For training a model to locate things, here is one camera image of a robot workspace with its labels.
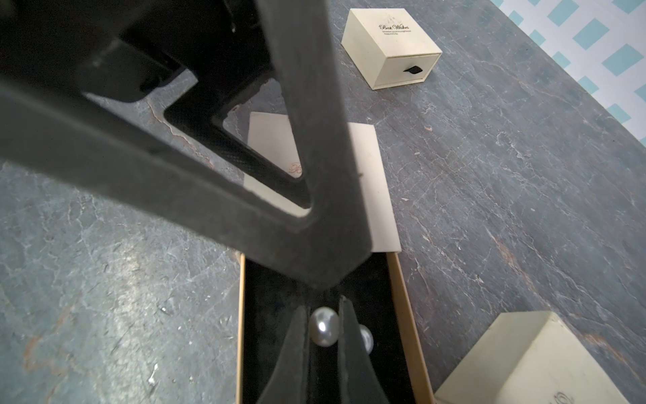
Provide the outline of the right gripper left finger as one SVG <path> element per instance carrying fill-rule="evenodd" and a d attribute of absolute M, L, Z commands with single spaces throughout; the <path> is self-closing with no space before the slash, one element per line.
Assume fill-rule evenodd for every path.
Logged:
<path fill-rule="evenodd" d="M 306 403 L 309 378 L 309 311 L 299 306 L 292 316 L 274 371 L 261 403 Z"/>

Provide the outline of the white pearl earring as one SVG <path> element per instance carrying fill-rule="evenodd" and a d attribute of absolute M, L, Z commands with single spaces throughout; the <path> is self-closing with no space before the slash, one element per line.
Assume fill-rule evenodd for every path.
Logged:
<path fill-rule="evenodd" d="M 370 355 L 374 347 L 373 333 L 370 331 L 368 327 L 366 327 L 363 324 L 359 325 L 359 330 L 363 339 L 363 345 L 365 347 L 365 350 Z"/>
<path fill-rule="evenodd" d="M 340 317 L 330 307 L 322 306 L 313 311 L 309 320 L 311 341 L 322 348 L 334 345 L 340 335 Z"/>

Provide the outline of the cream tan-drawer jewelry box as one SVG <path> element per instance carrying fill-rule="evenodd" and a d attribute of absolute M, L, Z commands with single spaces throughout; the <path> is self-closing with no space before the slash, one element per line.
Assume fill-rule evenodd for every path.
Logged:
<path fill-rule="evenodd" d="M 400 238 L 375 128 L 349 126 L 373 247 L 370 257 L 339 284 L 317 290 L 253 262 L 241 260 L 237 402 L 257 403 L 276 365 L 299 306 L 327 306 L 339 316 L 346 296 L 358 323 L 373 333 L 369 355 L 389 403 L 432 403 L 434 395 L 398 254 Z M 341 403 L 338 343 L 311 341 L 306 403 Z"/>

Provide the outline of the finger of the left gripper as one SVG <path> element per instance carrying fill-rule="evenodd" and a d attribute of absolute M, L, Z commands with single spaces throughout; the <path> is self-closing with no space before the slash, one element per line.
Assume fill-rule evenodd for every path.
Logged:
<path fill-rule="evenodd" d="M 224 126 L 182 131 L 305 208 L 290 215 L 150 133 L 80 98 L 1 81 L 1 156 L 159 215 L 312 287 L 371 254 L 323 1 L 253 1 L 303 169 L 293 177 Z"/>

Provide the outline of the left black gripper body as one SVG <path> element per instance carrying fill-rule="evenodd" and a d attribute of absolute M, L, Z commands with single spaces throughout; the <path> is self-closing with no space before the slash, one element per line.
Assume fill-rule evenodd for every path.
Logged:
<path fill-rule="evenodd" d="M 274 77 L 253 1 L 4 1 L 1 81 L 80 98 L 144 99 L 191 72 L 165 112 L 182 131 L 222 128 Z"/>

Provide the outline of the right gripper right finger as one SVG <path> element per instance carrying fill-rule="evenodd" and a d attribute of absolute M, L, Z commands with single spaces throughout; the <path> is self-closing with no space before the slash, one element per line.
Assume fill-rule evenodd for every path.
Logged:
<path fill-rule="evenodd" d="M 341 296 L 337 368 L 340 400 L 348 403 L 389 403 L 367 353 L 353 303 Z"/>

